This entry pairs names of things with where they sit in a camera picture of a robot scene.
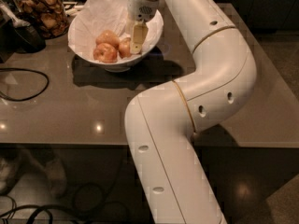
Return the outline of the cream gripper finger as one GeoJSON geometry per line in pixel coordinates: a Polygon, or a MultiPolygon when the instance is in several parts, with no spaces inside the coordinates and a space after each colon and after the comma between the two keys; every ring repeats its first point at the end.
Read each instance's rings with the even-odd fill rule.
{"type": "Polygon", "coordinates": [[[126,34],[130,35],[132,33],[134,24],[135,24],[135,21],[132,20],[130,17],[127,17],[126,25],[125,25],[125,33],[126,34]]]}
{"type": "Polygon", "coordinates": [[[132,27],[130,52],[138,54],[143,47],[148,34],[148,26],[144,21],[136,21],[132,27]]]}

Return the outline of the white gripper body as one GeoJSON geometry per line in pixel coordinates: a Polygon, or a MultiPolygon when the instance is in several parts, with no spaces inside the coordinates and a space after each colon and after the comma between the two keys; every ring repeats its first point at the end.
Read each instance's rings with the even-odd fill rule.
{"type": "Polygon", "coordinates": [[[160,0],[127,0],[129,19],[132,21],[150,21],[156,14],[160,0]]]}

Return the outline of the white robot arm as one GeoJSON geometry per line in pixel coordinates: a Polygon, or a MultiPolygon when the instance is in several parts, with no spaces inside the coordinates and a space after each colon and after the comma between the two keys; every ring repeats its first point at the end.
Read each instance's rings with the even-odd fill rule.
{"type": "MultiPolygon", "coordinates": [[[[256,64],[243,35],[213,0],[164,1],[195,69],[129,103],[127,141],[155,224],[227,224],[192,138],[245,104],[256,64]]],[[[137,26],[158,2],[128,0],[129,22],[137,26]]]]}

